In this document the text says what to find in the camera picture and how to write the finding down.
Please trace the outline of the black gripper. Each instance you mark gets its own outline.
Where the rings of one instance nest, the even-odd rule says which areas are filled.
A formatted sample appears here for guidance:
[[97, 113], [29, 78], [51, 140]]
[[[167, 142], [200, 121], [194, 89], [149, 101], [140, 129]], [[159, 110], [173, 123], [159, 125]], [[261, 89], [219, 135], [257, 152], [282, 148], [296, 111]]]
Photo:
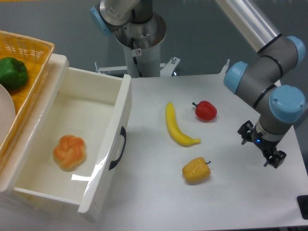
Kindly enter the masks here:
[[263, 138], [263, 133], [253, 131], [253, 124], [250, 120], [243, 123], [237, 133], [241, 136], [241, 144], [252, 142], [258, 149], [261, 150], [266, 159], [264, 167], [267, 165], [273, 168], [278, 168], [285, 160], [286, 153], [277, 150], [277, 145], [281, 140], [269, 141]]

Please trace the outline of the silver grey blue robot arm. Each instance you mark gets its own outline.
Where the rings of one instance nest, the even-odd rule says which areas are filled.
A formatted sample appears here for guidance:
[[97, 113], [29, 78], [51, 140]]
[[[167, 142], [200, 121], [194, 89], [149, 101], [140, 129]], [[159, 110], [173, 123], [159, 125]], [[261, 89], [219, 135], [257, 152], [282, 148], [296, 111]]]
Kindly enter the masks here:
[[[303, 60], [305, 45], [294, 36], [284, 37], [252, 1], [219, 0], [217, 5], [259, 55], [252, 64], [225, 66], [224, 85], [260, 115], [256, 124], [247, 121], [238, 133], [243, 142], [261, 150], [267, 165], [279, 167], [286, 154], [277, 150], [277, 144], [301, 117], [306, 98], [298, 88], [276, 82]], [[90, 14], [103, 34], [114, 34], [122, 45], [130, 76], [173, 74], [179, 61], [160, 62], [167, 29], [164, 19], [153, 12], [152, 1], [102, 0]]]

